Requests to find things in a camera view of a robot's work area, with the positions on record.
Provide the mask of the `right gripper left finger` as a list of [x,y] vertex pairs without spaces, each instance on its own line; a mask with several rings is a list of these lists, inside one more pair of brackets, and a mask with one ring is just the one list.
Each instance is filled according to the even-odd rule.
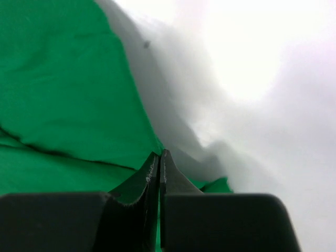
[[151,153],[113,196],[113,236],[123,251],[155,251],[159,204],[160,157]]

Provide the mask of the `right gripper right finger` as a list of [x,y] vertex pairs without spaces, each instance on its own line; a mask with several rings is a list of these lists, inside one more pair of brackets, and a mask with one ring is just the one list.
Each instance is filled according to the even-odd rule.
[[165,251],[165,198],[170,194],[195,194],[198,189],[176,166],[169,150],[164,149],[160,159],[160,241]]

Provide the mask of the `green t shirt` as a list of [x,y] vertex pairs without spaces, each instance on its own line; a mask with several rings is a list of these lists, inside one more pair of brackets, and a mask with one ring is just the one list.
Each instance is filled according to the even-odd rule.
[[95,1],[1,1],[1,251],[123,251],[110,191],[195,142],[154,107]]

